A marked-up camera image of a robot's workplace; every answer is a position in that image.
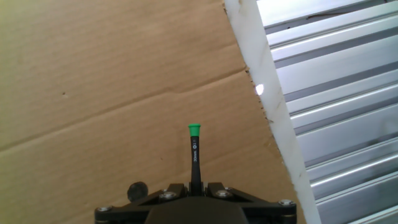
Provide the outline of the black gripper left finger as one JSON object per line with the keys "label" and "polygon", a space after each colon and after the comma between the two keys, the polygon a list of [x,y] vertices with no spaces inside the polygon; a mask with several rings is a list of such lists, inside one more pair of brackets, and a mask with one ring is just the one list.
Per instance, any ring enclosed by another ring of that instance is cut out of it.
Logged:
{"label": "black gripper left finger", "polygon": [[95,209],[95,224],[145,223],[149,212],[158,205],[188,197],[185,184],[170,184],[167,189],[148,194],[143,182],[136,182],[127,190],[129,203],[121,207],[107,205]]}

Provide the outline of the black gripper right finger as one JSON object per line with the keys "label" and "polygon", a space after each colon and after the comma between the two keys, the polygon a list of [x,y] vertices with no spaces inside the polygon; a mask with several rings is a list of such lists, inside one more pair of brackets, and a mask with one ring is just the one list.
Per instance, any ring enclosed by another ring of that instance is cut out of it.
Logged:
{"label": "black gripper right finger", "polygon": [[243,191],[209,182],[204,196],[237,205],[249,223],[297,224],[297,204],[289,199],[268,202]]}

